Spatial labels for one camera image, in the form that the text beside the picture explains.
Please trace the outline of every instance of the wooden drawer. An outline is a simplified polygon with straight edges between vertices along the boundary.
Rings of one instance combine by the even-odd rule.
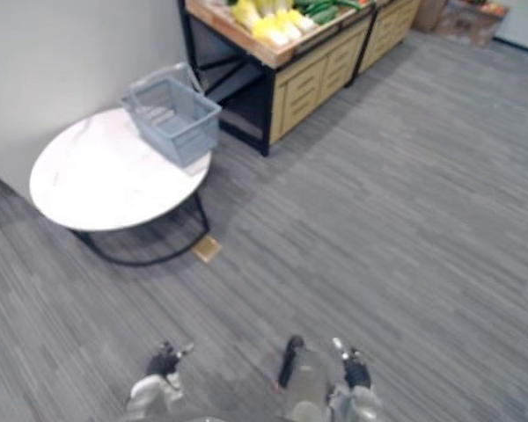
[[[380,11],[378,22],[374,24],[370,41],[360,64],[360,73],[381,59],[405,38],[413,23],[419,2],[420,0],[398,0]]]
[[[367,31],[368,26],[363,25],[362,31],[355,37],[352,37],[328,55],[325,72],[321,78],[319,103],[331,97],[352,77],[352,72],[354,72],[356,60],[362,49]]]
[[[285,101],[285,85],[275,87],[274,104],[272,105],[272,127],[270,128],[270,143],[276,143],[282,136],[283,102]]]
[[[326,58],[315,62],[286,84],[282,118],[283,133],[292,129],[315,109],[319,95],[320,76],[325,64]]]

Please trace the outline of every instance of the basket handle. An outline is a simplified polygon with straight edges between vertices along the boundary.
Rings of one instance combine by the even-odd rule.
[[[187,75],[190,79],[190,82],[194,86],[194,89],[198,91],[200,94],[205,95],[205,91],[203,90],[202,85],[200,84],[200,81],[198,81],[194,71],[192,70],[192,67],[186,62],[179,62],[171,66],[165,66],[162,69],[155,70],[154,72],[150,73],[149,75],[143,77],[142,79],[139,79],[137,82],[132,84],[130,88],[131,90],[134,90],[135,88],[139,88],[140,86],[147,84],[151,79],[157,76],[162,76],[167,73],[176,73],[178,70],[183,70],[183,69],[186,70]]]

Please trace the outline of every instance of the yellow vegetable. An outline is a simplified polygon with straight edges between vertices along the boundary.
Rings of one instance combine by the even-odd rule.
[[[253,36],[272,47],[283,47],[290,39],[275,24],[274,16],[259,20],[253,28]]]
[[[275,0],[254,0],[258,11],[263,17],[273,15],[275,12]]]
[[[251,31],[261,20],[252,0],[238,0],[235,5],[231,6],[231,13],[237,22]]]
[[[312,19],[303,16],[299,11],[291,10],[288,15],[291,23],[297,26],[302,33],[308,33],[317,27],[317,24]]]
[[[275,0],[275,12],[289,11],[293,7],[293,0]]]
[[[275,23],[290,40],[295,41],[301,38],[301,31],[291,23],[290,15],[287,11],[278,11],[275,15]]]

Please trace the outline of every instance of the wooden produce shelf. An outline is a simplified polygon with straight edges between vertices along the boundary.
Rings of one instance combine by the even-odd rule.
[[[215,100],[224,108],[221,128],[263,156],[270,145],[403,40],[420,2],[376,0],[360,11],[341,7],[333,21],[285,47],[273,48],[235,22],[226,7],[178,1],[188,60],[196,74],[206,76],[211,69],[230,66],[217,82],[208,83],[207,95],[246,67],[259,74]],[[222,41],[230,50],[227,55],[209,63],[202,60],[196,53],[194,27]]]
[[[339,16],[331,22],[318,26],[314,31],[305,34],[300,40],[292,41],[281,48],[270,47],[256,40],[242,25],[235,22],[233,16],[224,7],[208,4],[202,0],[186,0],[186,10],[192,16],[213,28],[224,37],[231,40],[247,53],[257,57],[272,69],[290,62],[335,34],[343,31],[358,19],[371,13],[373,5],[361,11],[341,7]]]

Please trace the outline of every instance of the gray plastic basket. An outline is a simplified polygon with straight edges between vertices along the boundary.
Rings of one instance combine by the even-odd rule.
[[[217,145],[221,107],[205,98],[189,65],[161,69],[128,88],[121,99],[142,138],[186,167]]]

